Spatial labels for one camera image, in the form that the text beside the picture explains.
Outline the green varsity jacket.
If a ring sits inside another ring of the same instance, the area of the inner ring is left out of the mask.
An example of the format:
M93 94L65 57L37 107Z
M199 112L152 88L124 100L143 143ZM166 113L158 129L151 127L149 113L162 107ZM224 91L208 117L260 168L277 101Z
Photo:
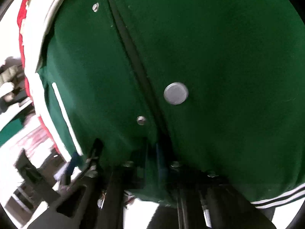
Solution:
M304 23L289 0L57 0L38 75L69 154L102 140L170 202L177 162L258 208L304 197Z

